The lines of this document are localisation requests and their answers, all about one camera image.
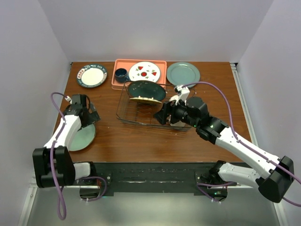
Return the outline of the mint green flower plate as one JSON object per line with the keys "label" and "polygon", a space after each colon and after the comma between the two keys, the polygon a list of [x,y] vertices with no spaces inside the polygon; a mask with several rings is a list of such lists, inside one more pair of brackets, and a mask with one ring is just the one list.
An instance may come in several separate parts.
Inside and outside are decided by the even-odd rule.
{"label": "mint green flower plate", "polygon": [[91,124],[85,128],[78,130],[68,150],[71,152],[75,152],[85,149],[93,142],[95,136],[96,129],[94,124]]}

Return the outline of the yellow woven round coaster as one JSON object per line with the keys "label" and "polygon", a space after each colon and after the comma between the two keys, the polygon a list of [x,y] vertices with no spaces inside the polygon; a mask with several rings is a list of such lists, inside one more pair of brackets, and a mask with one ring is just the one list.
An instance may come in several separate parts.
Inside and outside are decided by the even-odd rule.
{"label": "yellow woven round coaster", "polygon": [[138,97],[132,97],[129,100],[135,101],[137,103],[142,103],[142,104],[155,104],[156,105],[156,104],[161,104],[162,103],[161,101],[156,100],[153,97],[149,98],[149,97],[138,96]]}

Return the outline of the white bowl blue striped outside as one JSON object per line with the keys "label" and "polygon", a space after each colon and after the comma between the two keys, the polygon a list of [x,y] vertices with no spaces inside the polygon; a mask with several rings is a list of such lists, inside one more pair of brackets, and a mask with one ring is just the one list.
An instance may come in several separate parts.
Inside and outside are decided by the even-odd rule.
{"label": "white bowl blue striped outside", "polygon": [[169,99],[169,102],[173,103],[174,105],[178,105],[179,103],[179,96],[178,95],[174,95]]}

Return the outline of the black wire dish rack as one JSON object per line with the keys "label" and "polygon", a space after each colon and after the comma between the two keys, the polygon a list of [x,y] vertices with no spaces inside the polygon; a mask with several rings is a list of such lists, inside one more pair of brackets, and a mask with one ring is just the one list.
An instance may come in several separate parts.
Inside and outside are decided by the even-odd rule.
{"label": "black wire dish rack", "polygon": [[165,101],[168,101],[171,97],[176,95],[173,85],[163,85],[166,91],[166,97],[161,100],[159,104],[143,104],[137,103],[131,98],[133,97],[130,94],[131,82],[126,82],[122,88],[116,117],[123,123],[140,125],[140,126],[149,126],[157,129],[169,129],[169,130],[178,130],[178,131],[188,131],[191,126],[184,124],[170,125],[167,122],[165,125],[161,125],[153,115],[158,112]]}

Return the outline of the dark teal speckled plate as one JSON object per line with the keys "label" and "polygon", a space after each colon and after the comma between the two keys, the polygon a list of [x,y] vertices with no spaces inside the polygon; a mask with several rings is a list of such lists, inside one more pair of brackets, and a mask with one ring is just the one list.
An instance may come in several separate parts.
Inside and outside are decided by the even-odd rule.
{"label": "dark teal speckled plate", "polygon": [[165,89],[151,81],[133,81],[127,87],[131,97],[146,97],[162,101],[166,97]]}

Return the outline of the cream white mug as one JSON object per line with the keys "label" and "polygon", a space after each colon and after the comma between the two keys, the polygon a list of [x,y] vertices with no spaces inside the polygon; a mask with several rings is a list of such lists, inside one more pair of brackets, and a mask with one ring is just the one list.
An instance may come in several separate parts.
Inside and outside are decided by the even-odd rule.
{"label": "cream white mug", "polygon": [[170,126],[173,126],[173,127],[185,127],[185,125],[186,125],[184,122],[181,122],[181,121],[178,121],[176,123],[172,123],[171,122],[171,116],[167,117],[167,122],[169,123]]}

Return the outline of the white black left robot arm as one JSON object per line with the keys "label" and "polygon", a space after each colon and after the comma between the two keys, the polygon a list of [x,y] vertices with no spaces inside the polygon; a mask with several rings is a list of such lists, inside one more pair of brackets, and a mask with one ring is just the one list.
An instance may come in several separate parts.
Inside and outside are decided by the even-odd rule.
{"label": "white black left robot arm", "polygon": [[69,105],[61,113],[59,126],[51,139],[32,153],[36,183],[39,188],[71,186],[78,179],[87,185],[97,181],[92,162],[73,163],[69,149],[76,133],[100,120],[89,97],[84,94],[64,96]]}

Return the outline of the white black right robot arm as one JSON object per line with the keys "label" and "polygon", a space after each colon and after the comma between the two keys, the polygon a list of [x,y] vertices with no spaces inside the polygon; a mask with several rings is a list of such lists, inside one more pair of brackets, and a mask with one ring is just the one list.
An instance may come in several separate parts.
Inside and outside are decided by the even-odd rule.
{"label": "white black right robot arm", "polygon": [[266,199],[279,203],[294,181],[291,158],[280,158],[250,143],[227,123],[211,116],[207,104],[199,97],[165,102],[154,118],[162,125],[167,121],[186,123],[205,141],[226,149],[248,164],[245,168],[218,161],[209,174],[215,185],[224,181],[244,184],[257,188]]}

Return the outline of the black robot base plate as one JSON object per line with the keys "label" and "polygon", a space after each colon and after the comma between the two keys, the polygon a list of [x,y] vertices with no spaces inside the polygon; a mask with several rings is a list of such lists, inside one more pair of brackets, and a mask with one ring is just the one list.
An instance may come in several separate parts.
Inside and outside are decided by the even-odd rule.
{"label": "black robot base plate", "polygon": [[99,162],[93,175],[97,179],[84,179],[78,183],[82,199],[115,193],[193,193],[211,197],[227,196],[229,182],[210,175],[214,163],[203,162]]}

